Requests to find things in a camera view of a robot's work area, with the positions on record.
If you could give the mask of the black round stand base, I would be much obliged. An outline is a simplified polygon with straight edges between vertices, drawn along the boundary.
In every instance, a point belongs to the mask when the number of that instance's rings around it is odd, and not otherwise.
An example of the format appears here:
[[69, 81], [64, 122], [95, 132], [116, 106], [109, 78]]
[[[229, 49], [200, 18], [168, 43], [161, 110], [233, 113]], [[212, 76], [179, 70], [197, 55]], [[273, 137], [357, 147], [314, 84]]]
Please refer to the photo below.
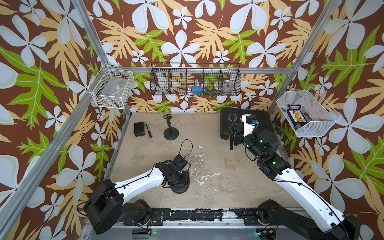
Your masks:
[[179, 131], [178, 131], [178, 129], [176, 129], [174, 127], [167, 128], [164, 131], [164, 138], [166, 140], [173, 141], [173, 140], [177, 139], [178, 136], [179, 136]]

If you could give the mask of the black microphone stand pole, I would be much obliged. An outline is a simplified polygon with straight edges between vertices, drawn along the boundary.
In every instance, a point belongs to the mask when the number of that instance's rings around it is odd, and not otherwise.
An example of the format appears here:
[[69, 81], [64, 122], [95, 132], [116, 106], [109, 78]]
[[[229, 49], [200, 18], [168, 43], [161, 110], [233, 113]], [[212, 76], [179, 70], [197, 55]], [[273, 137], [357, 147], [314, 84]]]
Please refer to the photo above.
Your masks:
[[164, 119], [167, 121], [167, 125], [168, 125], [168, 132], [171, 134], [173, 132], [172, 130], [172, 127], [171, 127], [171, 119], [172, 119], [172, 115], [171, 114], [164, 114]]

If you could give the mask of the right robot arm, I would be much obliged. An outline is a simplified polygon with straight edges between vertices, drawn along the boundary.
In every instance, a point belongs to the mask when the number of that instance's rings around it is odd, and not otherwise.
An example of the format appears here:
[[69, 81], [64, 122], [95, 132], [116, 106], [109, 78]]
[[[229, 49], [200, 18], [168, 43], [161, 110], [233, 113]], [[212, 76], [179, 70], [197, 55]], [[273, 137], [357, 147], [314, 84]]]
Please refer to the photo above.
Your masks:
[[309, 214], [304, 217], [290, 211], [276, 201], [267, 200], [258, 206], [263, 224], [283, 225], [307, 240], [357, 240], [361, 223], [353, 215], [345, 215], [330, 205], [305, 183], [291, 165], [277, 154], [280, 141], [274, 132], [256, 133], [256, 126], [242, 131], [229, 126], [230, 147], [243, 145], [246, 154], [252, 154], [261, 172], [286, 190]]

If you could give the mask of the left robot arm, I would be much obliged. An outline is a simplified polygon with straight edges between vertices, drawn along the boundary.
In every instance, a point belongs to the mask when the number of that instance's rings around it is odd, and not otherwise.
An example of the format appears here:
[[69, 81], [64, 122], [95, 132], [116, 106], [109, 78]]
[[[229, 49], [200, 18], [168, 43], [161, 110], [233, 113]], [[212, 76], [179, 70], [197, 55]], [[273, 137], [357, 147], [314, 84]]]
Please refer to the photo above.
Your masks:
[[103, 234], [120, 222], [134, 226], [151, 222], [151, 207], [144, 200], [132, 203], [131, 199], [156, 187], [185, 193], [190, 186], [190, 167], [178, 154], [173, 160], [154, 163], [149, 171], [134, 178], [115, 183], [103, 181], [83, 207], [95, 233]]

